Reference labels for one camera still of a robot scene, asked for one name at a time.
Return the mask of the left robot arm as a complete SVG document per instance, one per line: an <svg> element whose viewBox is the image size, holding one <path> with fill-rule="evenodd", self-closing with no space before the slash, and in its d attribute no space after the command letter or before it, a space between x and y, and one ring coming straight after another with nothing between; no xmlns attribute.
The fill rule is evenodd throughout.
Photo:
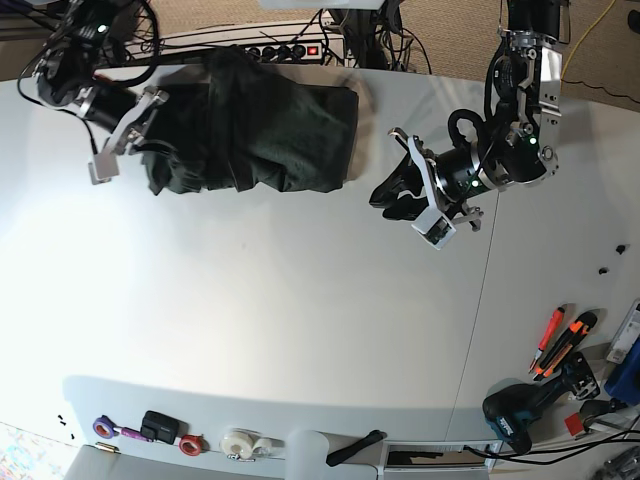
<svg viewBox="0 0 640 480"><path fill-rule="evenodd" d="M387 220L408 221L441 249L467 223L484 215L469 200L513 185L534 185L558 170L562 53L558 48L565 1L510 1L507 24L487 70L483 111L453 111L450 150L437 154L417 136L394 128L405 155L377 186L370 206Z"/></svg>

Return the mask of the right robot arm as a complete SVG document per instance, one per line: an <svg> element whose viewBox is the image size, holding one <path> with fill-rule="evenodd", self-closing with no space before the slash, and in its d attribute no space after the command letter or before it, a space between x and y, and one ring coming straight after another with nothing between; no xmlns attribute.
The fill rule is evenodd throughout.
<svg viewBox="0 0 640 480"><path fill-rule="evenodd" d="M126 14L145 15L150 23L152 54L146 70L127 80L96 74L111 41L114 22ZM58 29L16 80L18 94L32 104L79 119L114 133L140 99L132 91L151 78L159 65L158 19L148 1L71 1Z"/></svg>

